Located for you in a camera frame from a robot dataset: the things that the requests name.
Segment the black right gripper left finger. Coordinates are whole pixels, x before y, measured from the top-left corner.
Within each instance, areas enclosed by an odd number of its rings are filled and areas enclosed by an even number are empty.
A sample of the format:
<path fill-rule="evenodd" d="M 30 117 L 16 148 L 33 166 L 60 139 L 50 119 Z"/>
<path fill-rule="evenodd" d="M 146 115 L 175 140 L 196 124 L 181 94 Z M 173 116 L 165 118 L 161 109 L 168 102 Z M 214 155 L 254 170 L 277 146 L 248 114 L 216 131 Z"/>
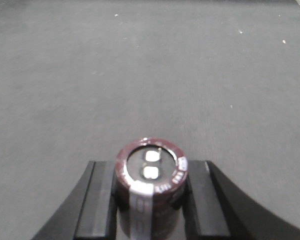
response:
<path fill-rule="evenodd" d="M 113 179 L 113 162 L 90 161 L 73 190 L 33 239 L 116 239 L 117 204 Z"/>

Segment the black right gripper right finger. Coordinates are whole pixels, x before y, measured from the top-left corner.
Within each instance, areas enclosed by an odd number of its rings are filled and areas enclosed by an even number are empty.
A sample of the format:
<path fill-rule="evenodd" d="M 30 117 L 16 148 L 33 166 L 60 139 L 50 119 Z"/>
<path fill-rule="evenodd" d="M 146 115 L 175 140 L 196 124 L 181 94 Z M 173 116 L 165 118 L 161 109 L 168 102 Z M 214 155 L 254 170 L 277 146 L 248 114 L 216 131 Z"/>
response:
<path fill-rule="evenodd" d="M 188 240 L 300 240 L 300 228 L 257 203 L 211 161 L 189 161 L 182 210 Z"/>

